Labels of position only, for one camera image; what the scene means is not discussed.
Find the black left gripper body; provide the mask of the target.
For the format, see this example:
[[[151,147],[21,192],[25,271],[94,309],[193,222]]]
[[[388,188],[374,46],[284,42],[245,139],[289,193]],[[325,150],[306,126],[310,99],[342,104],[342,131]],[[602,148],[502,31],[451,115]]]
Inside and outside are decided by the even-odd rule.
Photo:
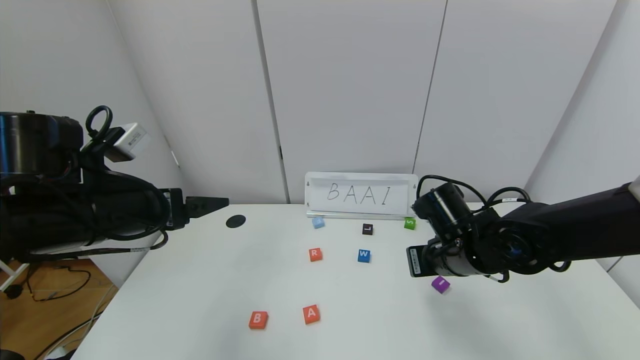
[[[177,187],[122,187],[94,196],[95,240],[137,240],[185,227],[183,192]]]

